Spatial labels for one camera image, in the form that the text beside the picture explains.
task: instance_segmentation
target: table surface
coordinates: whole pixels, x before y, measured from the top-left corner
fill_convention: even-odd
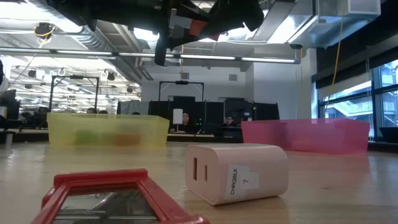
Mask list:
[[[398,155],[287,152],[289,189],[280,197],[212,207],[187,190],[188,143],[154,148],[13,144],[0,150],[1,223],[29,223],[55,174],[145,168],[187,212],[211,223],[398,223]]]

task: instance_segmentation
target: yellow plastic bin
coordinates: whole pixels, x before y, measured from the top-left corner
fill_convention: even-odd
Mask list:
[[[169,120],[150,115],[49,113],[51,144],[159,146],[166,143]]]

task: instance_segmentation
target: label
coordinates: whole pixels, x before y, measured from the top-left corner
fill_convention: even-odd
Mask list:
[[[225,199],[243,200],[247,190],[259,189],[259,174],[248,166],[229,165]]]

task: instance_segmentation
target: white lamp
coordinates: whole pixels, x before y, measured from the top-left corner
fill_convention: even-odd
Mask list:
[[[182,124],[182,109],[174,109],[173,110],[173,124],[177,125],[177,131],[178,131],[178,125]]]

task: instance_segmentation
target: pink plastic bin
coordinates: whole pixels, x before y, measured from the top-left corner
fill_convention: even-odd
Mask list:
[[[328,154],[366,152],[369,129],[368,122],[345,118],[242,122],[244,143]]]

